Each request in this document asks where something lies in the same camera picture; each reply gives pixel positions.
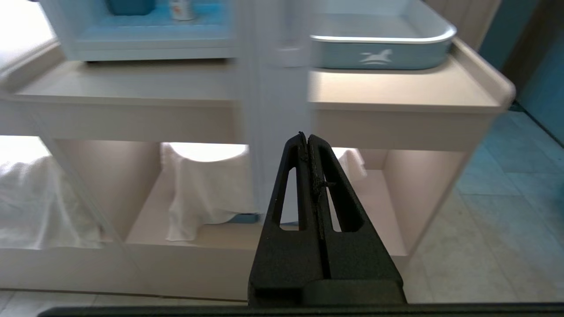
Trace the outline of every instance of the white bedsheet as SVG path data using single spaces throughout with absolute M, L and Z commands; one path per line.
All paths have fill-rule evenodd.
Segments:
M 100 228 L 37 137 L 0 137 L 0 248 L 100 248 Z

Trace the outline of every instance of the blue bin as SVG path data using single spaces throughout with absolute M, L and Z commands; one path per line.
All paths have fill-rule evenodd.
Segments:
M 106 0 L 114 15 L 147 15 L 155 9 L 155 0 Z

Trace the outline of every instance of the tray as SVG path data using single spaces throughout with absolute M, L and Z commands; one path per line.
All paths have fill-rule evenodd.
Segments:
M 323 0 L 315 66 L 426 69 L 442 64 L 456 28 L 420 0 Z

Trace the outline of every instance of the white floor tile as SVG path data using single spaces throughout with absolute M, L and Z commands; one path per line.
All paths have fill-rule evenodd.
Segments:
M 564 246 L 564 175 L 509 173 L 508 177 Z
M 560 173 L 511 115 L 499 116 L 483 142 L 501 169 L 506 173 Z
M 432 303 L 433 295 L 425 266 L 419 254 L 414 254 L 402 271 L 403 292 L 408 303 Z
M 509 112 L 508 115 L 523 133 L 535 142 L 535 145 L 544 152 L 548 159 L 559 167 L 560 171 L 564 171 L 564 148 L 524 112 Z
M 519 196 L 464 196 L 522 302 L 564 300 L 564 249 Z
M 91 306 L 93 294 L 16 292 L 0 313 L 0 317 L 36 317 L 53 307 Z
M 6 307 L 6 304 L 8 304 L 8 301 L 13 295 L 14 292 L 10 290 L 0 290 L 0 312 Z
M 518 300 L 456 192 L 435 217 L 417 251 L 435 302 Z
M 478 147 L 456 187 L 463 194 L 520 195 L 484 146 Z
M 176 306 L 176 298 L 96 295 L 94 306 Z

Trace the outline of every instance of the rocking horse logo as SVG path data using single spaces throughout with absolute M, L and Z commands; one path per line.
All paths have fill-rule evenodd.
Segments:
M 371 64 L 379 64 L 379 65 L 386 65 L 391 63 L 391 60 L 388 58 L 393 51 L 391 49 L 383 50 L 379 54 L 374 53 L 360 53 L 361 55 L 367 55 L 367 57 L 363 60 L 360 60 L 363 65 L 371 65 Z

